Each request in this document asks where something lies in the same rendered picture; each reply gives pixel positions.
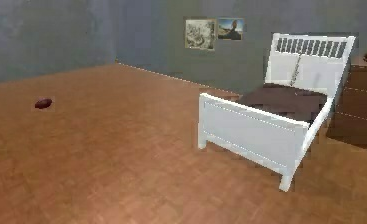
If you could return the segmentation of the white bed with brown mattress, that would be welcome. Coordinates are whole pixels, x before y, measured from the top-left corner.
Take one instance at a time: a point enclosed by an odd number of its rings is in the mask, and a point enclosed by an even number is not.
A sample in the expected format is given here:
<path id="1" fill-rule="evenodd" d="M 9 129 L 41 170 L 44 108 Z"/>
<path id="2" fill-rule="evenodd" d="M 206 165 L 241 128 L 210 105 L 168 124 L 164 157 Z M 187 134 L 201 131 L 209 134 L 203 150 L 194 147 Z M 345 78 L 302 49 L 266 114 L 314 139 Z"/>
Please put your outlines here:
<path id="1" fill-rule="evenodd" d="M 275 33 L 270 54 L 296 53 L 349 61 L 354 36 Z M 293 86 L 264 83 L 236 101 L 199 95 L 198 147 L 212 142 L 282 176 L 286 192 L 308 148 L 334 106 L 334 97 Z"/>

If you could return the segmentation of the dark red oval ball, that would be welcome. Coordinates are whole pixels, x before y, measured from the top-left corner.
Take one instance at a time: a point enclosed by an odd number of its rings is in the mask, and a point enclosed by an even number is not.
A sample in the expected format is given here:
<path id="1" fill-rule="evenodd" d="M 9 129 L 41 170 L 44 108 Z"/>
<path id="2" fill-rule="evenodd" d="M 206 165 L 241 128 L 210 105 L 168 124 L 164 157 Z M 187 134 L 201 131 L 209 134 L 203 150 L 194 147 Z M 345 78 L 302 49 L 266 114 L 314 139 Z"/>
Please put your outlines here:
<path id="1" fill-rule="evenodd" d="M 53 100 L 52 99 L 50 99 L 50 98 L 43 98 L 43 99 L 38 100 L 35 103 L 34 107 L 36 109 L 45 109 L 45 108 L 50 107 L 52 105 L 52 103 L 53 103 Z"/>

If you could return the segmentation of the white pillow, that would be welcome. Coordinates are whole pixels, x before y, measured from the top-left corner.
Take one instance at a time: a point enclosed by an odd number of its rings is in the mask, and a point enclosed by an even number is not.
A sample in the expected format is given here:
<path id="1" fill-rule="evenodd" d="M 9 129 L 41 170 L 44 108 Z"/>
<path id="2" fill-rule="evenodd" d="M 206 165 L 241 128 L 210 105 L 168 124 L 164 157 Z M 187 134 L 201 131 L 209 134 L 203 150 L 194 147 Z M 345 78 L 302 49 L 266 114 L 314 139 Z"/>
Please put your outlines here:
<path id="1" fill-rule="evenodd" d="M 346 64 L 346 57 L 274 52 L 269 56 L 265 82 L 288 86 L 298 67 L 295 88 L 334 97 Z"/>

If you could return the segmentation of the dark brown chest of drawers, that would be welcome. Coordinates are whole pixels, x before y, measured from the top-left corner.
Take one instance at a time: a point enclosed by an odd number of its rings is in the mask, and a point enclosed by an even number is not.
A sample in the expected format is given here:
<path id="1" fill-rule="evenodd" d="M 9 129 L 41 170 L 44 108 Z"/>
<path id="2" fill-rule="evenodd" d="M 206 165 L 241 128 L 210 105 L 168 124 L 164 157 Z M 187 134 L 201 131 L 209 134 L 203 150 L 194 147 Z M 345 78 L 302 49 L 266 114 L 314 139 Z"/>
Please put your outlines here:
<path id="1" fill-rule="evenodd" d="M 367 66 L 351 66 L 326 136 L 367 150 Z"/>

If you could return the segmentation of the blue and brown framed picture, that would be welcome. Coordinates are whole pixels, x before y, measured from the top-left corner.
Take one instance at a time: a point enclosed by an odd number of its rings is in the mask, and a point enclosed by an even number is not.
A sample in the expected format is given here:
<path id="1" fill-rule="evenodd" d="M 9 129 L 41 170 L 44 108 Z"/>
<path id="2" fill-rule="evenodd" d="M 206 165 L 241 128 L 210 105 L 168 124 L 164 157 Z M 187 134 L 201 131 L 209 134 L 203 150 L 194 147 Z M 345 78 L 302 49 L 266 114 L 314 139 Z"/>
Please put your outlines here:
<path id="1" fill-rule="evenodd" d="M 241 41 L 243 37 L 244 20 L 242 18 L 219 18 L 219 40 Z"/>

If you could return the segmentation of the grey sketch framed picture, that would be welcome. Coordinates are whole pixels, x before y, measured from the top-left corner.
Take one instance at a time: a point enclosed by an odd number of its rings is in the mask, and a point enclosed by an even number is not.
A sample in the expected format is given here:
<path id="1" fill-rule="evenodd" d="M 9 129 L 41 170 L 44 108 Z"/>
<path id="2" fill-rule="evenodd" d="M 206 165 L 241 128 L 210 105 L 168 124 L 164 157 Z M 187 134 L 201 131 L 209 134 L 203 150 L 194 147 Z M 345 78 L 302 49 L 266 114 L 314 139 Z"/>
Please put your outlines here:
<path id="1" fill-rule="evenodd" d="M 215 50 L 216 20 L 187 19 L 184 33 L 185 47 L 188 49 Z"/>

